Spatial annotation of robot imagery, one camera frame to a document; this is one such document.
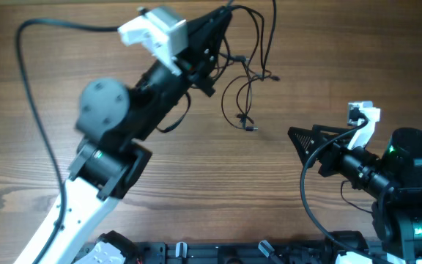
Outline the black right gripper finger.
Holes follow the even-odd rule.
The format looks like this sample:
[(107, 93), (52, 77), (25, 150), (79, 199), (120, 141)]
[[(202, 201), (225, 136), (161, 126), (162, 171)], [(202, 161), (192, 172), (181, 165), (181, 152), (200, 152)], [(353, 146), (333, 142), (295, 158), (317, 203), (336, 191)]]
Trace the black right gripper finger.
[(308, 160), (318, 149), (316, 146), (317, 139), (312, 135), (312, 129), (291, 127), (288, 130), (288, 136), (297, 151), (302, 165), (312, 167), (314, 161), (308, 162)]
[(337, 137), (337, 136), (351, 136), (353, 134), (352, 129), (348, 128), (337, 128), (332, 126), (326, 125), (313, 125), (312, 127), (312, 135), (315, 138), (318, 137)]

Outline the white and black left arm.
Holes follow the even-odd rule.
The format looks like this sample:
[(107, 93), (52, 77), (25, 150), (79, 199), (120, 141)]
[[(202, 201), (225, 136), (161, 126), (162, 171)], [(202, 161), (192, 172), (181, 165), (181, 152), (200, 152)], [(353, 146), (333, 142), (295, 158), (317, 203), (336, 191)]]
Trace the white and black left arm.
[(83, 139), (69, 177), (59, 179), (59, 195), (19, 263), (74, 260), (144, 171), (152, 154), (141, 143), (191, 88), (214, 94), (211, 74), (231, 19), (229, 7), (187, 21), (162, 6), (114, 27), (125, 45), (143, 45), (155, 63), (132, 87), (99, 78), (83, 90), (75, 124)]

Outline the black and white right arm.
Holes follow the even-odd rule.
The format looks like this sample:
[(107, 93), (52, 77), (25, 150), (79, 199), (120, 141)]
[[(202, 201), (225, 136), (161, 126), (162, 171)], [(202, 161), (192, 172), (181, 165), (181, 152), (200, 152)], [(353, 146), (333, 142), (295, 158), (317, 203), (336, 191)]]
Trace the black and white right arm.
[(340, 174), (375, 199), (372, 225), (385, 252), (407, 263), (422, 260), (422, 130), (396, 129), (378, 156), (363, 145), (348, 147), (366, 129), (291, 127), (288, 136), (304, 170), (319, 162), (321, 176)]

